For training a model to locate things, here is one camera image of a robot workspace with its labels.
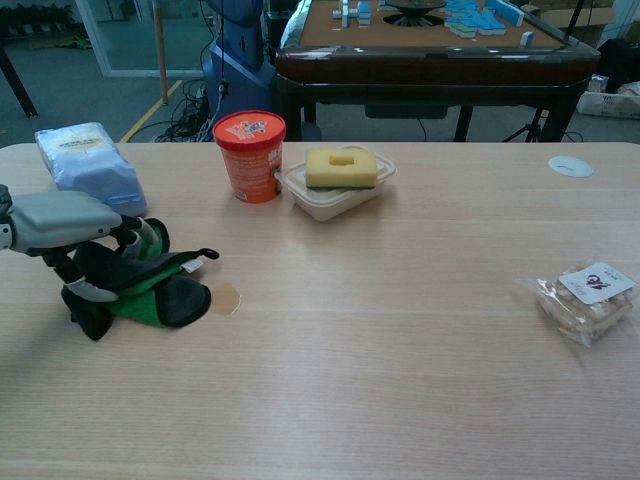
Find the glass door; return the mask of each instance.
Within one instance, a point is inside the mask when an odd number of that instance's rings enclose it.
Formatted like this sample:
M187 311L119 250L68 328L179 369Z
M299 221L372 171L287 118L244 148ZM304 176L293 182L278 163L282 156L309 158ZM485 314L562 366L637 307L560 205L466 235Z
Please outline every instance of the glass door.
M78 0L77 3L103 75L158 75L151 0ZM212 41L212 33L218 31L216 15L205 1L159 0L158 3L162 8L167 73L202 75L200 54Z

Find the wooden pole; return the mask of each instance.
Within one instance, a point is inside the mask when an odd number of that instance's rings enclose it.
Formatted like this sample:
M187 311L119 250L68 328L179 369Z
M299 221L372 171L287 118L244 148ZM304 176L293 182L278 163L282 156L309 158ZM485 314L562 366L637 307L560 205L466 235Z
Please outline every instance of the wooden pole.
M160 89L162 103L169 103L169 87L167 84L167 62L164 51L164 28L162 26L162 7L158 0L153 0L153 23L156 32L156 52L158 54L158 71L160 73Z

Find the clear plastic tray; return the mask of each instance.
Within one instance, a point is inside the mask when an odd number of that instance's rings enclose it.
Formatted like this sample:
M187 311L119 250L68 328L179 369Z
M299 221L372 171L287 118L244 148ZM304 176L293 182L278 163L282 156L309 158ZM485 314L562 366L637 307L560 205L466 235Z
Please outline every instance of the clear plastic tray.
M345 145L341 148L359 148L360 145ZM367 190L311 190L305 179L305 163L298 163L280 175L283 185L289 190L295 202L309 215L320 222L329 220L350 208L380 194L384 182L396 173L393 162L379 153L373 152L378 162L378 184Z

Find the robotic arm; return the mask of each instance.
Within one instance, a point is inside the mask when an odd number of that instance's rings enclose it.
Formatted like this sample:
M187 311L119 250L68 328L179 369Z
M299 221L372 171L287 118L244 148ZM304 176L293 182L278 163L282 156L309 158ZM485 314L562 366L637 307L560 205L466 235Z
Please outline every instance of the robotic arm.
M105 236L118 241L124 256L137 256L142 240L160 241L143 219L118 215L83 192L12 198L0 185L0 250L42 257L69 290L91 302L113 302L118 296L87 282L68 254L83 242Z

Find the yellow floor line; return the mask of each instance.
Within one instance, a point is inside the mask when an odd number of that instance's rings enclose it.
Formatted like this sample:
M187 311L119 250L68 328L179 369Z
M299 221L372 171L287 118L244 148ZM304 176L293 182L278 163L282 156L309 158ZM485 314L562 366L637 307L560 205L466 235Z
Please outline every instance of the yellow floor line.
M178 87L182 84L182 80L178 80L176 83L174 83L173 85L171 85L171 88L169 89L169 91L167 92L167 94L169 96L171 96L173 94L173 92L175 92ZM129 131L127 133L124 134L124 137L122 137L120 139L120 143L127 143L129 142L129 140L131 140L131 137L133 137L135 135L135 133L140 130L140 127L142 127L142 125L144 125L145 123L147 123L147 120L149 120L151 118L151 116L156 113L156 111L162 106L162 98L158 99L158 101L156 103L154 103L151 108L149 110L147 110L147 113L145 113L143 116L140 117L140 119L133 124L133 127L131 127L129 129Z

